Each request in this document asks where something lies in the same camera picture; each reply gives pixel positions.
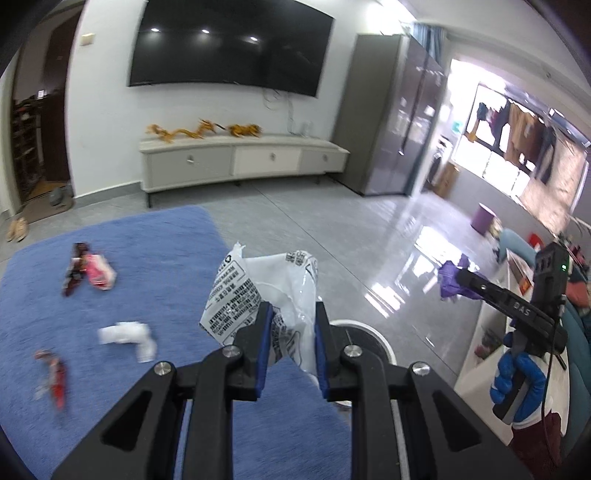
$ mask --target gray tiled floor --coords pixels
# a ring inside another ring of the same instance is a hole
[[[464,252],[490,274],[495,261],[489,241],[437,196],[362,198],[328,178],[320,184],[297,178],[175,190],[152,201],[156,209],[202,205],[228,246],[240,241],[247,256],[308,250],[318,258],[318,294],[331,319],[372,325],[388,339],[399,364],[424,360],[455,382],[480,305],[441,302],[436,266]],[[133,194],[36,222],[21,243],[0,244],[0,275],[26,245],[145,211],[144,195]]]

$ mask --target purple cloth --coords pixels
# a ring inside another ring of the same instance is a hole
[[[437,272],[437,281],[441,290],[441,298],[448,299],[455,297],[456,295],[462,295],[472,300],[482,300],[482,297],[478,293],[469,290],[468,288],[462,287],[456,281],[456,274],[460,268],[468,268],[470,265],[470,259],[464,254],[460,257],[460,261],[457,266],[451,261],[447,260]],[[476,275],[480,275],[482,278],[486,278],[484,275],[476,272]]]

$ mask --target shoe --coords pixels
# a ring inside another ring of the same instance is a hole
[[[27,236],[28,233],[29,233],[29,224],[27,223],[27,221],[23,217],[20,217],[17,220],[17,224],[14,229],[14,239],[17,242],[20,242]]]
[[[13,220],[10,222],[8,227],[8,232],[6,232],[6,241],[9,242],[14,240],[14,232],[17,229],[17,220]]]

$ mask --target black cable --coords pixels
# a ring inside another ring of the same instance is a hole
[[[546,395],[548,394],[548,384],[550,383],[550,371],[552,369],[552,359],[554,358],[554,340],[556,338],[556,330],[558,328],[559,320],[554,322],[554,329],[552,331],[552,347],[550,348],[550,361],[548,362],[548,374],[546,375],[546,384],[544,385],[544,395],[542,396],[542,428],[544,429],[544,439],[546,442],[546,448],[548,449],[548,455],[550,460],[556,468],[558,468],[558,462],[554,458],[552,454],[552,449],[550,448],[550,441],[548,440],[548,431],[546,430],[546,415],[545,415],[545,406],[546,406]]]
[[[277,96],[275,95],[275,98],[274,98],[273,102],[276,102],[277,100],[279,100],[279,97],[277,97]],[[277,110],[280,110],[280,109],[281,109],[281,107],[279,107],[279,108],[271,108],[271,107],[269,106],[269,104],[270,104],[270,103],[271,103],[271,100],[269,100],[269,99],[267,98],[267,91],[266,91],[266,89],[263,87],[263,88],[262,88],[262,104],[263,104],[263,105],[264,105],[264,106],[265,106],[265,107],[266,107],[268,110],[270,110],[271,112],[276,112]]]
[[[291,135],[294,133],[294,105],[291,102],[291,96],[287,94],[287,132]]]
[[[579,223],[578,223],[577,221],[575,221],[575,223],[574,223],[574,224],[575,224],[575,225],[577,226],[577,228],[579,229],[579,232],[580,232],[580,234],[581,234],[581,237],[582,237],[582,236],[584,235],[583,229],[581,228],[581,226],[579,225]]]

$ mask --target pillow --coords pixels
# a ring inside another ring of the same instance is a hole
[[[566,284],[566,297],[577,307],[589,308],[589,292],[587,284],[583,281]]]

